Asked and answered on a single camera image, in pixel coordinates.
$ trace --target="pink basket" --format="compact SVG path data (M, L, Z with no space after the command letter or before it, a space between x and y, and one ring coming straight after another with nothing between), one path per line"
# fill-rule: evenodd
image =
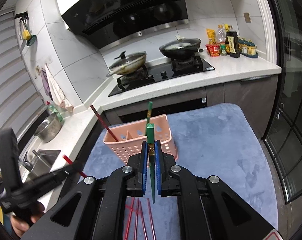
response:
M155 140L161 141L162 151L173 155L175 160L177 160L178 154L166 114L150 118L150 123L154 124ZM127 163L130 156L141 152L142 142L147 140L147 137L144 135L146 124L147 120L145 119L110 128L120 141L116 142L107 131L103 142L121 160Z

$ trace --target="blue table mat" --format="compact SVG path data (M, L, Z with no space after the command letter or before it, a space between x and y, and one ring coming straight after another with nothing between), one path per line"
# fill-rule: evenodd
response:
M196 176L203 178L210 175L219 176L273 227L277 228L277 203L271 171L263 150L240 107L223 103L169 114L167 118L178 150L176 163L189 169ZM87 175L97 179L109 176L112 171L124 165L123 161L104 145L105 133L104 129L83 170ZM149 177L147 192L139 199L148 238L152 239L147 198L151 200ZM126 228L131 201L132 198L127 198L124 228ZM136 204L137 198L128 239L133 239ZM151 210L157 240L180 239L176 197L156 195L155 204L151 200ZM138 224L139 239L144 239L141 217Z

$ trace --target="kitchen sink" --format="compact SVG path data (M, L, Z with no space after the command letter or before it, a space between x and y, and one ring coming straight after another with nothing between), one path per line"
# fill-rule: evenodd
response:
M35 179L41 175L49 173L60 151L38 151L31 161L32 170L27 177L27 181Z

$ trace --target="human hand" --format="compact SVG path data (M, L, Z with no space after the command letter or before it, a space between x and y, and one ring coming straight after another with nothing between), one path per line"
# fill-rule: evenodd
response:
M30 218L32 223L37 222L44 214L43 211L45 210L45 207L40 202L39 202L39 210L40 210L39 214L34 215ZM26 221L23 221L21 218L16 217L14 215L11 215L10 222L16 235L20 238L30 228L30 226L27 224Z

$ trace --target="range hood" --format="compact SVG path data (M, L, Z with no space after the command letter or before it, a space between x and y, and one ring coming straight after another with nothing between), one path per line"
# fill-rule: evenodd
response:
M185 0L80 0L62 18L98 49L188 23Z

